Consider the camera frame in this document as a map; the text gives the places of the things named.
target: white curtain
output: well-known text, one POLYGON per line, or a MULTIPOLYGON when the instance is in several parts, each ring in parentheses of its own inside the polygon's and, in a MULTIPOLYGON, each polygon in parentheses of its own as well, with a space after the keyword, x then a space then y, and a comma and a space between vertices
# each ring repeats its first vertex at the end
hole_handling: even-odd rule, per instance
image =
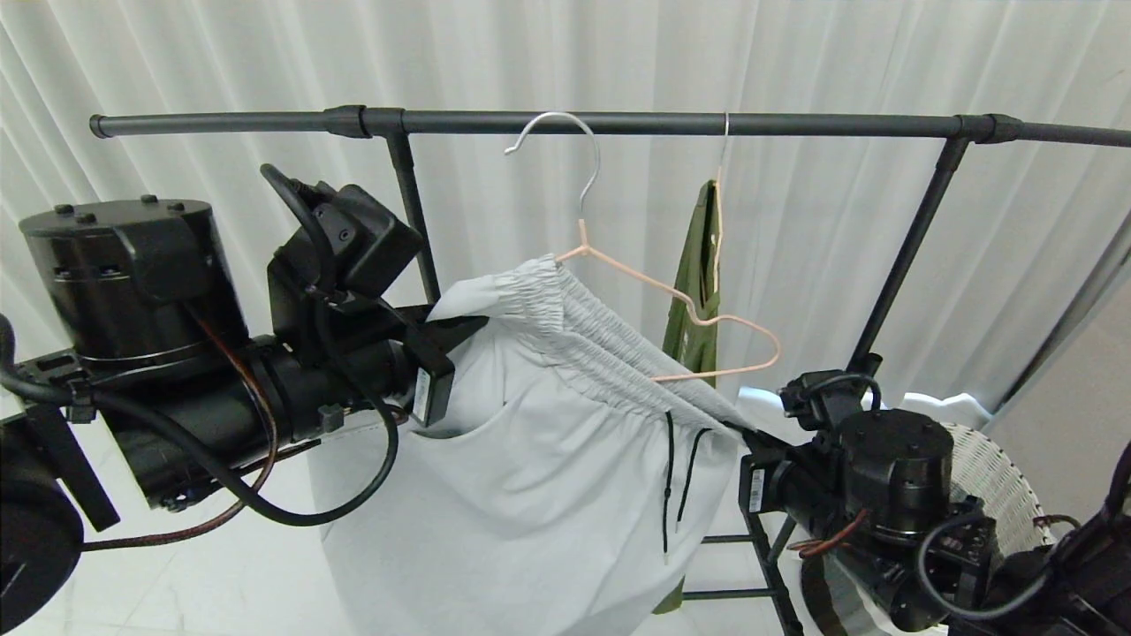
MULTIPOLYGON (((58 203, 153 192, 213 204, 254 333, 264 267, 296 227, 258 177, 399 195, 380 140, 316 134, 98 140, 92 113, 408 109, 1003 112, 1131 127, 1131 3, 519 1, 6 2, 0 8, 0 304, 19 355, 64 337, 16 230, 58 203)), ((590 170, 577 137, 416 136, 441 285, 577 243, 590 170)), ((595 246, 675 272, 719 138, 601 139, 595 246)), ((926 186, 939 140, 736 138, 725 162, 724 309, 782 336, 776 388, 843 366, 926 186)), ((975 146, 877 343, 889 401, 968 392, 993 406, 1131 209, 1131 151, 975 146)), ((594 291, 658 341, 667 301, 597 264, 594 291)), ((415 268, 397 303, 423 299, 415 268)), ((724 327, 720 361, 769 354, 724 327)))

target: drawstring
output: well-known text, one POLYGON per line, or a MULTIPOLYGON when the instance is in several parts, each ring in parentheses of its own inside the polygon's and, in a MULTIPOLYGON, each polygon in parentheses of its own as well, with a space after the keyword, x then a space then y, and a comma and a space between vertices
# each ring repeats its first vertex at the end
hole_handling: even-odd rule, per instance
POLYGON ((664 413, 667 418, 667 481, 664 483, 664 518, 661 523, 661 534, 664 536, 664 565, 667 565, 667 501, 672 498, 672 464, 675 463, 675 422, 672 412, 664 413))
POLYGON ((683 482, 683 496, 680 497, 680 512, 675 515, 675 532, 680 532, 680 522, 683 521, 683 508, 688 505, 688 491, 691 490, 691 471, 696 467, 696 453, 699 450, 699 440, 709 430, 699 429, 694 441, 691 442, 691 459, 688 461, 688 479, 683 482))

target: white cloth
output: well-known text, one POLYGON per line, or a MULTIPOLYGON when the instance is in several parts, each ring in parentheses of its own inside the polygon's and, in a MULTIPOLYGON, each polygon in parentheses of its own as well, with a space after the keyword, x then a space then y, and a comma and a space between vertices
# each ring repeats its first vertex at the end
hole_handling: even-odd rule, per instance
MULTIPOLYGON (((403 428, 392 474, 326 531, 359 634, 630 634, 706 534, 746 426, 552 257, 456 284, 432 319, 491 317, 452 352, 448 414, 403 428), (672 493, 663 518, 675 422, 672 493), (702 437, 676 532, 696 433, 702 437), (667 528, 665 556, 662 528, 667 528)), ((316 501, 340 502, 381 459, 383 432, 311 458, 316 501)))

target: barcode label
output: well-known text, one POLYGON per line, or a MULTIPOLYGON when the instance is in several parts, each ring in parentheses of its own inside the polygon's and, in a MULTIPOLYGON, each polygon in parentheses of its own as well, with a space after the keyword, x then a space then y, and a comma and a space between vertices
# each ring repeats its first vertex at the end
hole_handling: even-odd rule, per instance
POLYGON ((413 415, 421 426, 428 426, 428 390, 432 386, 432 376, 424 369, 416 370, 416 394, 413 396, 413 415))
POLYGON ((766 482, 766 469, 756 469, 750 473, 750 510, 762 512, 762 488, 766 482))

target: laundry basket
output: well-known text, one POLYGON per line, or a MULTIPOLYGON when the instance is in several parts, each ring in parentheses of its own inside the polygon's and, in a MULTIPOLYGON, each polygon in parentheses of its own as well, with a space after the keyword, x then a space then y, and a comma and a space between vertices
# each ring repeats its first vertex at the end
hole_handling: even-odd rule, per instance
MULTIPOLYGON (((985 435, 961 424, 943 424, 955 438, 951 462, 951 500, 974 495, 984 501, 987 516, 998 519, 1000 559, 1055 541, 1047 528, 1033 526, 1033 518, 1045 513, 1021 471, 1009 461, 1004 450, 985 435)), ((853 579, 826 559, 824 579, 832 599, 832 609, 845 631, 851 635, 906 634, 897 629, 883 612, 862 594, 853 579)), ((918 634, 947 634, 938 626, 918 634)))

